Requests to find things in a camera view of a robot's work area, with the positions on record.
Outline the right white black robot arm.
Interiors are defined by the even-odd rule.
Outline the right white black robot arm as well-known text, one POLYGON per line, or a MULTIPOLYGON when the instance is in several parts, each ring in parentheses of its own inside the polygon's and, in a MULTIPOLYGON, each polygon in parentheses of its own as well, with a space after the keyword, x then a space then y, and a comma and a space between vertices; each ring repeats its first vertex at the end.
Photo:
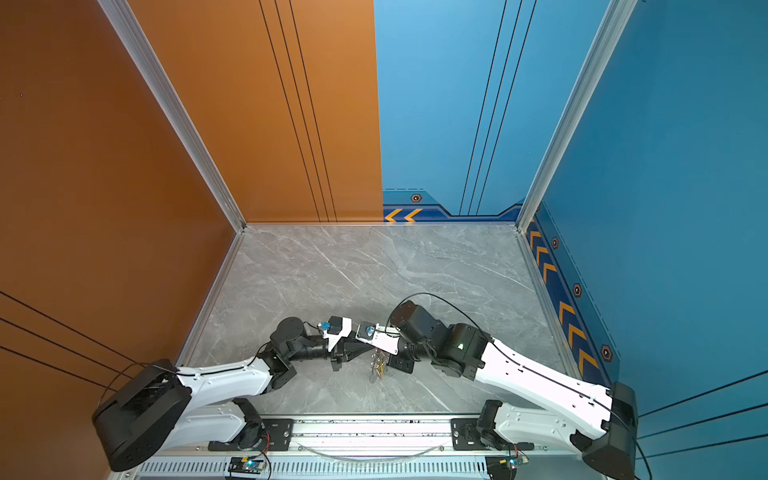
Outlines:
POLYGON ((436 369, 511 392, 560 423, 546 427, 531 412, 513 414, 490 402, 477 423, 486 444, 504 449, 520 441, 556 440, 609 478, 634 478, 640 449, 631 387, 620 382, 606 387, 561 374, 508 348, 473 320, 447 326, 411 300, 394 308, 387 323, 407 342, 424 348, 436 369))

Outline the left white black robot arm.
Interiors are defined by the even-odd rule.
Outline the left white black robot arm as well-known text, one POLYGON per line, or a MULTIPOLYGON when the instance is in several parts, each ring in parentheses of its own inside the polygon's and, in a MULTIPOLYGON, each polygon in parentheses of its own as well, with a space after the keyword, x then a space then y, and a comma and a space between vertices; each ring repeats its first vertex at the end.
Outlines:
POLYGON ((109 466, 131 470, 161 450, 204 443, 212 450, 267 446, 267 426, 253 397, 276 391, 296 375, 294 361, 328 359, 334 369, 370 351, 351 336, 348 318, 310 335, 297 317, 282 320, 270 339, 242 361, 211 367, 145 366, 102 401, 92 423, 109 466))

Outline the right green circuit board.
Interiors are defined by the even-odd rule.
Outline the right green circuit board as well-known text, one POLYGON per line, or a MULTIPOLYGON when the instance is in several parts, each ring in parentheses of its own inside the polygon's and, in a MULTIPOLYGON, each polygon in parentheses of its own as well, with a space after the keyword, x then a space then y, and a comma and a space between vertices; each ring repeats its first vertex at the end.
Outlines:
POLYGON ((524 457, 486 456, 485 463, 490 480, 515 480, 527 460, 524 457))

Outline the green circuit board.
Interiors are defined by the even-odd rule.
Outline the green circuit board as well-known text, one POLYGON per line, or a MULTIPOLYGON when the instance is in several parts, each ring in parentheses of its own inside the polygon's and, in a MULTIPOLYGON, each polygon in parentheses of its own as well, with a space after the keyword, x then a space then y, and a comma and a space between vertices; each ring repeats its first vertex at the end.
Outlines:
POLYGON ((227 467, 227 476, 234 479, 255 479, 268 473, 267 461, 257 456, 231 457, 227 467))
POLYGON ((527 460, 524 457, 486 456, 485 463, 490 480, 515 480, 527 460))

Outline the left green circuit board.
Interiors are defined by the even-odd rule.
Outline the left green circuit board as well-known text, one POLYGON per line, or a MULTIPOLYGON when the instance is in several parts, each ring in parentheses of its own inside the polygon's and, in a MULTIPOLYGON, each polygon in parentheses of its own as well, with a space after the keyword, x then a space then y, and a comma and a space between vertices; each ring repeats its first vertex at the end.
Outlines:
POLYGON ((227 467, 227 476, 234 479, 255 479, 268 473, 267 461, 257 456, 231 457, 227 467))

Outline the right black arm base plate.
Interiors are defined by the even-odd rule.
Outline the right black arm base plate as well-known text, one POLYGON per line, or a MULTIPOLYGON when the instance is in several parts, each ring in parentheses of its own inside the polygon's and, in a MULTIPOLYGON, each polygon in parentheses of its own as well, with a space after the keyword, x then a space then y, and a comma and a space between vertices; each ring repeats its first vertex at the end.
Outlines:
POLYGON ((512 444, 492 427, 480 424, 477 418, 453 418, 450 420, 451 439, 456 451, 512 449, 512 444))

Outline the aluminium front rail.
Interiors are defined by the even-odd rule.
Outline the aluminium front rail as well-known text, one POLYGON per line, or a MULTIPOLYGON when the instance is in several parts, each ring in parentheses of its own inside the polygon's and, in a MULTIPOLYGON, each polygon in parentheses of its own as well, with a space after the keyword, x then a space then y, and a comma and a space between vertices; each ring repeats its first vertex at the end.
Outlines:
MULTIPOLYGON (((513 414, 531 412, 532 418, 542 422, 546 427, 557 427, 560 424, 558 419, 546 410, 501 404, 509 407, 513 414)), ((314 448, 321 451, 351 451, 355 455, 361 454, 365 449, 376 454, 381 454, 387 449, 447 448, 456 451, 452 445, 450 420, 453 418, 480 419, 483 410, 484 408, 477 414, 261 417, 257 414, 245 414, 236 408, 205 407, 192 414, 182 416, 172 427, 140 428, 138 434, 113 449, 112 452, 114 455, 122 455, 125 465, 140 464, 154 455, 175 449, 199 447, 207 450, 208 443, 211 441, 229 442, 233 440, 249 422, 261 422, 276 418, 294 420, 288 451, 314 448)), ((513 443, 512 447, 528 450, 576 452, 556 440, 520 441, 513 443)))

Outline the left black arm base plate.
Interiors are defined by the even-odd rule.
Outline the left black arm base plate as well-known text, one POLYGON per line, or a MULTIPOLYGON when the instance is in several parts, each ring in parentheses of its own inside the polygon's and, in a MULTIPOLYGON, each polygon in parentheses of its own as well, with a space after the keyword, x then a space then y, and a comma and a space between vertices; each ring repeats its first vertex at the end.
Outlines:
POLYGON ((290 418, 266 419, 249 422, 229 442, 211 441, 207 450, 213 452, 266 451, 286 452, 293 434, 294 420, 290 418))

